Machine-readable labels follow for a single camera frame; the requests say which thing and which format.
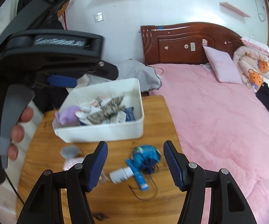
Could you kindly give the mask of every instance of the pink bedspread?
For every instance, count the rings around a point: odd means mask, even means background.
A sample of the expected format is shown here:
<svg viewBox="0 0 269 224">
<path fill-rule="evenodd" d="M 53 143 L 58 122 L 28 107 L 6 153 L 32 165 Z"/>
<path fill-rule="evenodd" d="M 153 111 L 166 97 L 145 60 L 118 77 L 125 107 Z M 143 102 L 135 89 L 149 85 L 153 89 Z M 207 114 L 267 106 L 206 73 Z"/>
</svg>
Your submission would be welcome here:
<svg viewBox="0 0 269 224">
<path fill-rule="evenodd" d="M 246 86 L 220 83 L 200 65 L 158 64 L 183 153 L 204 169 L 227 168 L 258 224 L 269 224 L 269 112 Z M 210 191 L 202 223 L 208 223 Z"/>
</svg>

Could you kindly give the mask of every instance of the metal screw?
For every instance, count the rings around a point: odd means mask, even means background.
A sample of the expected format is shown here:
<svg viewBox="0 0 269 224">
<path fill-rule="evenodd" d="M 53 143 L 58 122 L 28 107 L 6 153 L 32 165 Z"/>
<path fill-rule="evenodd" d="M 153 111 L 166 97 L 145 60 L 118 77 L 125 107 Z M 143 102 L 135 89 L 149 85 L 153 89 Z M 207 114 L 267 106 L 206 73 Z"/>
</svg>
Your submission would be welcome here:
<svg viewBox="0 0 269 224">
<path fill-rule="evenodd" d="M 48 176 L 51 174 L 51 171 L 50 170 L 45 170 L 44 173 L 43 173 L 45 176 Z"/>
<path fill-rule="evenodd" d="M 223 174 L 225 174 L 225 175 L 227 175 L 227 174 L 229 173 L 228 169 L 226 169 L 226 168 L 222 168 L 222 169 L 221 169 L 221 172 L 222 172 Z"/>
<path fill-rule="evenodd" d="M 189 163 L 189 167 L 191 167 L 191 168 L 196 168 L 197 166 L 198 165 L 196 163 L 194 163 L 194 162 Z"/>
<path fill-rule="evenodd" d="M 75 169 L 81 169 L 83 167 L 83 165 L 81 163 L 77 163 L 74 168 Z"/>
</svg>

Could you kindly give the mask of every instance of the human hand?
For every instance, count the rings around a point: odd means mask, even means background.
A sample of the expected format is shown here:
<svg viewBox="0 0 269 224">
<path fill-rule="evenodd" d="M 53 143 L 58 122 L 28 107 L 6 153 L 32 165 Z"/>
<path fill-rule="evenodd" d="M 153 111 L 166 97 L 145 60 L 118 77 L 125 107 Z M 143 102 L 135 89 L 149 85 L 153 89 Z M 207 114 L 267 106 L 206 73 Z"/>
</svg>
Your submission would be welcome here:
<svg viewBox="0 0 269 224">
<path fill-rule="evenodd" d="M 34 111 L 27 107 L 22 112 L 19 121 L 20 122 L 29 122 L 34 116 Z M 15 142 L 21 142 L 24 138 L 24 129 L 20 125 L 13 127 L 11 131 L 11 139 Z M 16 145 L 11 144 L 8 150 L 8 156 L 11 160 L 16 160 L 18 157 L 18 148 Z"/>
</svg>

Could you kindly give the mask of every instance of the gripper handle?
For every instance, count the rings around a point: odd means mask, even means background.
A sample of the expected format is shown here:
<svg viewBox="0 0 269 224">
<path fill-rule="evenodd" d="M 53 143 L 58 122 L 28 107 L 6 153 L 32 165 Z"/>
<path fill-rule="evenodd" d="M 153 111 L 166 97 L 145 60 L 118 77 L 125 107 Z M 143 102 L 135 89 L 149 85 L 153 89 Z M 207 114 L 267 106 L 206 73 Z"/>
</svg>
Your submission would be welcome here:
<svg viewBox="0 0 269 224">
<path fill-rule="evenodd" d="M 0 184 L 6 179 L 11 130 L 35 93 L 22 84 L 0 83 Z"/>
</svg>

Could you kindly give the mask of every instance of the wooden table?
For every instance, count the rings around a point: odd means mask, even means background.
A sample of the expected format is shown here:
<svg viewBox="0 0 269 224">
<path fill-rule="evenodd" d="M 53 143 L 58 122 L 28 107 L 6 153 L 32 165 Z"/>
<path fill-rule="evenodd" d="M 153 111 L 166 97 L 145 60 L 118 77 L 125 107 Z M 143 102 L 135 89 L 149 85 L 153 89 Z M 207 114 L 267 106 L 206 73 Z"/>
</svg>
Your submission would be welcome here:
<svg viewBox="0 0 269 224">
<path fill-rule="evenodd" d="M 150 144 L 163 151 L 163 143 L 171 140 L 181 152 L 179 140 L 173 121 L 162 96 L 143 97 L 145 112 L 144 135 L 140 139 L 129 141 L 108 142 L 109 154 L 104 171 L 106 174 L 121 167 L 126 167 L 125 159 L 130 157 L 134 148 Z M 46 169 L 53 172 L 62 171 L 64 158 L 60 155 L 61 148 L 68 146 L 58 138 L 52 127 L 54 111 L 45 114 L 30 143 L 18 184 L 18 193 L 25 201 L 37 179 Z M 94 151 L 97 143 L 81 143 L 77 145 L 84 154 Z M 174 185 L 167 164 L 162 157 L 158 164 L 159 172 L 152 175 L 158 187 L 158 195 L 150 201 L 137 199 L 129 189 L 129 185 L 137 187 L 134 178 L 118 185 L 106 182 L 98 185 L 87 194 L 92 213 L 102 213 L 106 224 L 176 224 L 183 206 L 185 193 Z M 136 191 L 140 198 L 149 198 L 154 194 L 153 188 L 146 192 Z M 66 191 L 62 190 L 62 207 L 65 224 L 70 224 Z M 16 213 L 19 216 L 21 202 L 16 200 Z"/>
</svg>

